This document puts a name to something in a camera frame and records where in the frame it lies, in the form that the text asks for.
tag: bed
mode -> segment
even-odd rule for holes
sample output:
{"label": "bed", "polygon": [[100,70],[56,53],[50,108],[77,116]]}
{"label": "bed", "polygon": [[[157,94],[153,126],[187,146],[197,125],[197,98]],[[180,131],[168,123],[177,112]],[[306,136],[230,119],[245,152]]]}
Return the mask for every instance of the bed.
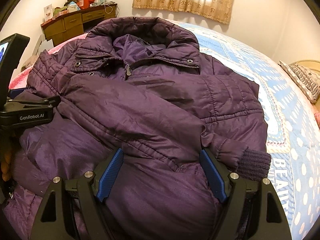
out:
{"label": "bed", "polygon": [[[266,147],[272,156],[268,178],[281,200],[292,239],[303,239],[320,209],[320,130],[312,105],[281,67],[262,53],[221,33],[171,22],[192,31],[201,52],[260,85],[259,101],[268,123]],[[49,53],[57,52],[65,43]],[[25,87],[30,70],[13,79],[10,89]]]}

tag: knit cuff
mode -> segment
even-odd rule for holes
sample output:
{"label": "knit cuff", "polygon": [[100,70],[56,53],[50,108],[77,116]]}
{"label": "knit cuff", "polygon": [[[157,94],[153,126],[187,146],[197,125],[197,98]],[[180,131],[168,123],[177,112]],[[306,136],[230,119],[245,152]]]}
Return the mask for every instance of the knit cuff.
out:
{"label": "knit cuff", "polygon": [[238,174],[244,179],[260,181],[268,176],[271,155],[247,149],[238,165]]}

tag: wooden desk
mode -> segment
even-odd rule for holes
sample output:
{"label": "wooden desk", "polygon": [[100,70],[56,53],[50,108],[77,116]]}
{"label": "wooden desk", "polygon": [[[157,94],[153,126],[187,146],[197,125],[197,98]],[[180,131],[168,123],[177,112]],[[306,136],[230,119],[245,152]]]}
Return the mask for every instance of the wooden desk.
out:
{"label": "wooden desk", "polygon": [[47,41],[57,46],[71,38],[84,34],[84,30],[94,27],[103,20],[116,17],[117,4],[99,5],[59,16],[42,26]]}

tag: puffer jacket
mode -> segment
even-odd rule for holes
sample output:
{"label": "puffer jacket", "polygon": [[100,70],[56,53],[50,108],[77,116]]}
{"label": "puffer jacket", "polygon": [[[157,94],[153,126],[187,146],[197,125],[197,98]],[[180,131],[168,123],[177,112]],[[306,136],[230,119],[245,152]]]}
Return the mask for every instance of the puffer jacket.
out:
{"label": "puffer jacket", "polygon": [[163,19],[110,19],[54,55],[44,51],[28,87],[19,98],[61,103],[51,123],[24,131],[12,164],[18,185],[3,211],[22,239],[52,178],[79,178],[115,148],[124,164],[103,213],[119,239],[208,238],[222,205],[199,164],[203,147],[244,178],[268,174],[259,86]]}

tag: pillow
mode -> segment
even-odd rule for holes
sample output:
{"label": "pillow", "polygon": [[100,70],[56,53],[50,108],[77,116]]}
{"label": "pillow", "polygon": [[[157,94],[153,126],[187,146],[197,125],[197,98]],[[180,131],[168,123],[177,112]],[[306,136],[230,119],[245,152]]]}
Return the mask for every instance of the pillow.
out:
{"label": "pillow", "polygon": [[315,103],[320,95],[319,75],[298,63],[287,65],[280,61],[280,66],[306,95],[309,101]]}

